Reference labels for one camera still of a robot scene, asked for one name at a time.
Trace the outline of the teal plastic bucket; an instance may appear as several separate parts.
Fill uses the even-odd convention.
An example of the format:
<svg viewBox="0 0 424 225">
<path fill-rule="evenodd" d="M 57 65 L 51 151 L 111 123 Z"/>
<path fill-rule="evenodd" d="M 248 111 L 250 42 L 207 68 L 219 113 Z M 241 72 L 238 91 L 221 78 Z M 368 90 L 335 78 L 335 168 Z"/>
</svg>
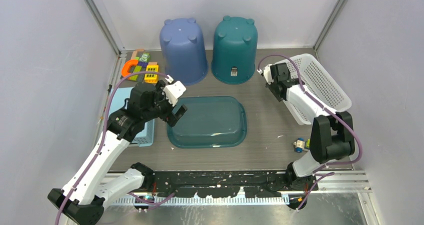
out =
<svg viewBox="0 0 424 225">
<path fill-rule="evenodd" d="M 214 32 L 213 75 L 225 84 L 247 82 L 256 71 L 257 44 L 254 19 L 225 15 Z"/>
</svg>

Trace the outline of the light blue plastic basket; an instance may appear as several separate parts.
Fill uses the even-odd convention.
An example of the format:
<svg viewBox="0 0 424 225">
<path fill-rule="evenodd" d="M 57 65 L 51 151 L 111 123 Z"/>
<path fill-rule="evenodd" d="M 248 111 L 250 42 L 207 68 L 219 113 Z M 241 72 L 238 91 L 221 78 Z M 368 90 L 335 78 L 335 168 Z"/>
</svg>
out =
<svg viewBox="0 0 424 225">
<path fill-rule="evenodd" d="M 125 105 L 125 99 L 130 98 L 132 88 L 131 87 L 120 87 L 117 89 L 114 94 L 111 104 L 109 107 L 108 117 L 121 109 L 122 107 L 127 107 Z M 148 147 L 151 146 L 154 142 L 154 130 L 155 130 L 155 120 L 150 120 L 145 123 L 144 130 L 139 132 L 133 139 L 130 147 Z"/>
</svg>

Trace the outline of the white plastic basket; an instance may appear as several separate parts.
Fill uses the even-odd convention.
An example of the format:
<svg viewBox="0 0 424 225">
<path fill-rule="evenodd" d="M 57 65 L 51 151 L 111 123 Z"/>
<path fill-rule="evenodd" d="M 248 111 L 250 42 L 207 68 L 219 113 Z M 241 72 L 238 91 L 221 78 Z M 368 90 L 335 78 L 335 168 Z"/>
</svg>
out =
<svg viewBox="0 0 424 225">
<path fill-rule="evenodd" d="M 307 89 L 327 106 L 343 112 L 352 106 L 352 101 L 320 62 L 311 54 L 303 53 L 290 57 L 299 69 L 301 80 Z M 298 74 L 288 59 L 275 62 L 272 65 L 286 63 L 292 79 Z M 283 102 L 299 125 L 311 125 L 307 116 L 295 105 L 288 101 Z"/>
</svg>

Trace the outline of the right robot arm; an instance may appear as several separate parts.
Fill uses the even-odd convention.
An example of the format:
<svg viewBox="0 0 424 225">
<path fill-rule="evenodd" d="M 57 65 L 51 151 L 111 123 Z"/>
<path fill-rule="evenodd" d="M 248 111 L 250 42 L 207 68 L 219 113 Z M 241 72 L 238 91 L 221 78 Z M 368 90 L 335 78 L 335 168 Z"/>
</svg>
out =
<svg viewBox="0 0 424 225">
<path fill-rule="evenodd" d="M 300 78 L 292 78 L 285 62 L 267 65 L 263 77 L 265 86 L 278 101 L 300 109 L 312 124 L 309 152 L 287 166 L 288 188 L 299 190 L 320 166 L 354 154 L 353 118 L 349 112 L 338 112 L 325 105 Z"/>
</svg>

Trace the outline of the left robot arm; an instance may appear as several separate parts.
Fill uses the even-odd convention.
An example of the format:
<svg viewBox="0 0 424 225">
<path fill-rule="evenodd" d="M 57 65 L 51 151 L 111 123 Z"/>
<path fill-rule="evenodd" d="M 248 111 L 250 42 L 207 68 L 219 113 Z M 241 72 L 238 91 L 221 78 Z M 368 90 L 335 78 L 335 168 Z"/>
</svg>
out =
<svg viewBox="0 0 424 225">
<path fill-rule="evenodd" d="M 177 112 L 173 109 L 186 90 L 180 81 L 170 78 L 133 87 L 122 107 L 107 113 L 102 135 L 78 172 L 63 188 L 49 192 L 47 198 L 57 207 L 58 214 L 78 225 L 95 225 L 107 207 L 125 194 L 137 189 L 148 192 L 154 185 L 155 175 L 140 162 L 104 185 L 101 181 L 147 122 L 159 118 L 170 127 L 176 125 L 187 107 L 182 105 Z"/>
</svg>

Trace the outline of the teal plastic basket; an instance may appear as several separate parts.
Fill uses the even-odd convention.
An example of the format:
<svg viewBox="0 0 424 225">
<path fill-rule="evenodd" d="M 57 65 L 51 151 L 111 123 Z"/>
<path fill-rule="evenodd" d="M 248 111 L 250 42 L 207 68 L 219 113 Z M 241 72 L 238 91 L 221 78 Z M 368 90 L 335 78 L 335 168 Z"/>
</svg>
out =
<svg viewBox="0 0 424 225">
<path fill-rule="evenodd" d="M 232 96 L 184 97 L 187 111 L 175 126 L 167 127 L 167 137 L 181 149 L 231 148 L 247 136 L 248 120 L 243 105 Z"/>
</svg>

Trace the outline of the blue plastic bucket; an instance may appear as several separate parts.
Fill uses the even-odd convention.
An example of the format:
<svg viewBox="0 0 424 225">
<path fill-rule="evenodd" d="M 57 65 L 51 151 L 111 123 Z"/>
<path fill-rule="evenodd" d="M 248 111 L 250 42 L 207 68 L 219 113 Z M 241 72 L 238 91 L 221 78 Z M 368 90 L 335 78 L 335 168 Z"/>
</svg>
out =
<svg viewBox="0 0 424 225">
<path fill-rule="evenodd" d="M 166 19 L 159 33 L 165 73 L 185 86 L 203 80 L 209 70 L 202 29 L 196 19 Z"/>
</svg>

